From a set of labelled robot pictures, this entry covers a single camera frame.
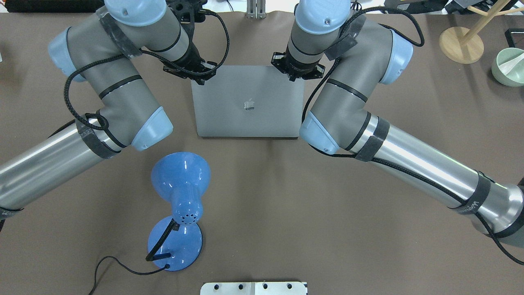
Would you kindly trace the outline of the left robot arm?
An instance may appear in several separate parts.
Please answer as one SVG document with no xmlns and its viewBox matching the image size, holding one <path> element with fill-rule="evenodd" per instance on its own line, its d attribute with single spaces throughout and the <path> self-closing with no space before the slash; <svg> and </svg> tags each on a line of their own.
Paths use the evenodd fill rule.
<svg viewBox="0 0 524 295">
<path fill-rule="evenodd" d="M 48 47 L 66 76 L 64 102 L 74 119 L 1 166 L 1 220 L 126 146 L 142 151 L 173 125 L 131 59 L 150 55 L 164 71 L 198 84 L 220 64 L 207 62 L 181 24 L 178 2 L 106 0 Z"/>
</svg>

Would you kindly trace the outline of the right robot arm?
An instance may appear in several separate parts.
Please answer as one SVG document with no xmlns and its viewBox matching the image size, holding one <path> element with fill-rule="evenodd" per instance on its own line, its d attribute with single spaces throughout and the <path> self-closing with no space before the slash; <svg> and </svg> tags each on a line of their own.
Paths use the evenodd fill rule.
<svg viewBox="0 0 524 295">
<path fill-rule="evenodd" d="M 303 111 L 299 134 L 320 153 L 379 164 L 428 192 L 497 243 L 523 247 L 523 186 L 502 185 L 365 110 L 378 84 L 406 69 L 415 42 L 354 11 L 348 0 L 301 0 L 284 53 L 272 64 L 293 82 L 321 79 L 313 106 Z"/>
</svg>

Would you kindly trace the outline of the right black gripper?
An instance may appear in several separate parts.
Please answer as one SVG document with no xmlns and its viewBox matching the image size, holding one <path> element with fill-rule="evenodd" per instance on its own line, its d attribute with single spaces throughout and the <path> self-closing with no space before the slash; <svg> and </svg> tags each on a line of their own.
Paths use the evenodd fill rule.
<svg viewBox="0 0 524 295">
<path fill-rule="evenodd" d="M 271 64 L 281 73 L 287 75 L 291 82 L 296 79 L 320 79 L 325 73 L 325 67 L 318 62 L 304 64 L 288 53 L 274 52 Z"/>
</svg>

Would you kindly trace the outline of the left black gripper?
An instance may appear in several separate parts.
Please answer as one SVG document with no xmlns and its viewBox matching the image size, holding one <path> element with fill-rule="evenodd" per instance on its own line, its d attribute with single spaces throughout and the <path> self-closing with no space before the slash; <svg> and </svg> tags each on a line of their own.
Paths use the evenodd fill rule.
<svg viewBox="0 0 524 295">
<path fill-rule="evenodd" d="M 182 79 L 191 79 L 198 85 L 204 85 L 206 81 L 213 78 L 217 73 L 218 64 L 212 61 L 200 60 L 180 66 L 173 62 L 163 62 L 163 71 Z"/>
</svg>

